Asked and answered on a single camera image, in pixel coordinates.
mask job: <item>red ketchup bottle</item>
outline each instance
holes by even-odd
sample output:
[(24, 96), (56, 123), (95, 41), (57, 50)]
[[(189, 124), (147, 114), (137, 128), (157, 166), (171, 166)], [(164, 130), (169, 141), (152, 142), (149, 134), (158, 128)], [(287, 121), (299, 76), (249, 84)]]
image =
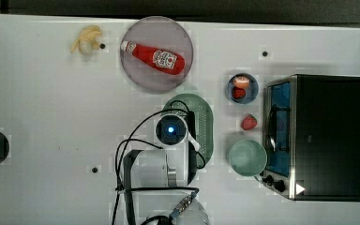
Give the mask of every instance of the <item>red ketchup bottle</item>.
[(183, 71), (186, 61), (178, 53), (158, 49), (149, 46), (143, 46), (134, 42), (123, 40), (121, 50), (125, 53), (132, 54), (142, 60), (151, 68), (157, 69), (164, 73), (177, 75)]

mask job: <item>green bowl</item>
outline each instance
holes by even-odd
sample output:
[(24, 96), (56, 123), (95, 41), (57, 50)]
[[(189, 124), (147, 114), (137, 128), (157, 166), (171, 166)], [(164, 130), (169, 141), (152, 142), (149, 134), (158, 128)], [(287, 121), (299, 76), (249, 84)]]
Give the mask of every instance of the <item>green bowl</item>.
[(255, 176), (264, 170), (267, 164), (267, 153), (258, 142), (242, 140), (230, 150), (229, 161), (238, 174)]

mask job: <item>bottle cap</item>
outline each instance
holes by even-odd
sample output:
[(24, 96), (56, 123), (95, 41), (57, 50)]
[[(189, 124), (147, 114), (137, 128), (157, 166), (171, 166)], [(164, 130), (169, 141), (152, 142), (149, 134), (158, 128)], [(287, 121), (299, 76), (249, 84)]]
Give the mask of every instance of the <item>bottle cap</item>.
[(127, 51), (127, 45), (128, 45), (128, 41), (123, 40), (122, 43), (121, 43), (121, 50), (126, 52)]

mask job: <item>strawberry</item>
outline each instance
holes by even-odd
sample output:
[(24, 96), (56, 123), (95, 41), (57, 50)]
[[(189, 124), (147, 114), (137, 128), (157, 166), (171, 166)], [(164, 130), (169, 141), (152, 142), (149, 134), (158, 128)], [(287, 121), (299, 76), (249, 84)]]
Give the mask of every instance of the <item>strawberry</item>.
[(242, 88), (234, 87), (232, 90), (232, 97), (235, 99), (243, 98), (246, 94), (247, 92)]
[(255, 128), (256, 126), (257, 126), (257, 120), (251, 114), (248, 114), (245, 117), (245, 119), (242, 121), (242, 124), (241, 124), (241, 128), (244, 130), (250, 130), (250, 129)]

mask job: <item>black microwave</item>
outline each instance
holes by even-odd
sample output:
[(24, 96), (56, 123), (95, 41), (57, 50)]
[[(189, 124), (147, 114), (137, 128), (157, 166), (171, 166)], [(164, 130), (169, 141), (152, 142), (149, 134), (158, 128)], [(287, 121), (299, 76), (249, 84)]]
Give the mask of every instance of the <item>black microwave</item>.
[(263, 113), (267, 188), (297, 201), (360, 202), (360, 77), (270, 82)]

